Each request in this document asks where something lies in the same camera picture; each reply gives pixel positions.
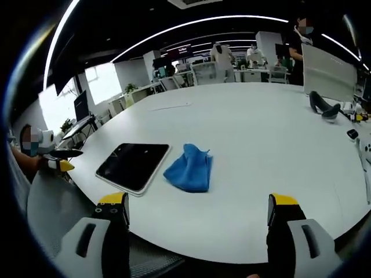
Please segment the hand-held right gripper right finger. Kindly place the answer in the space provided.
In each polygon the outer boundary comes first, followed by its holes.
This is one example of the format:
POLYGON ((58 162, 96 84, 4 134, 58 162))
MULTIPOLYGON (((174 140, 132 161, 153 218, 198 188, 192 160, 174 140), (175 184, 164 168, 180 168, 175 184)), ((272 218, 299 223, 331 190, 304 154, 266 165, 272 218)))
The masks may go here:
POLYGON ((267 226, 271 277, 329 277, 342 264, 331 235, 295 198, 270 194, 267 226))

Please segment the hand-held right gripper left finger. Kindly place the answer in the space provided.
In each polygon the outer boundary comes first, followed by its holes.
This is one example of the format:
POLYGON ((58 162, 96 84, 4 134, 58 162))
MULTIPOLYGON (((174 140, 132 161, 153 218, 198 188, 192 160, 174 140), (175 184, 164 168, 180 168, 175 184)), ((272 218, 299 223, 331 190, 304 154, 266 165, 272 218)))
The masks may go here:
POLYGON ((106 195, 66 233, 54 259, 64 277, 130 276, 127 205, 127 193, 106 195))

